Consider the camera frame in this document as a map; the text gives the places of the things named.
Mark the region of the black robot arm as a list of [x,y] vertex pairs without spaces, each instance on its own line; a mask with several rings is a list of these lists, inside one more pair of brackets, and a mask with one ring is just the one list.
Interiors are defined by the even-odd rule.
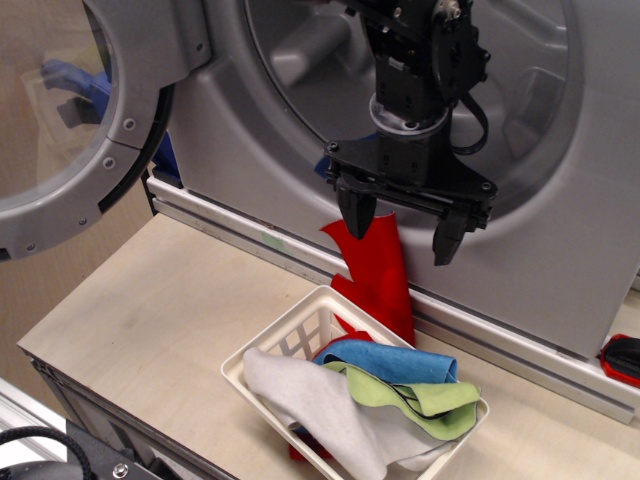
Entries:
[[348,1],[374,58],[369,101],[376,133],[326,143],[326,179],[356,239],[378,201],[438,219],[434,263],[449,264],[464,236],[489,221],[496,185],[462,162],[486,144],[489,123],[472,89],[487,78],[469,1]]

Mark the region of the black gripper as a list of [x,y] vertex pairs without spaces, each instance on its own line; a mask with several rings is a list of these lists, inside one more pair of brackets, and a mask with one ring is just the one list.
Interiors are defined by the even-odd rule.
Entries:
[[433,237],[434,265],[449,265],[466,231],[487,227],[497,186],[460,161],[484,147],[488,124],[475,143],[451,144],[451,120],[398,133],[384,128],[363,139],[331,140],[327,181],[333,185],[349,233],[363,239],[384,200],[439,218]]

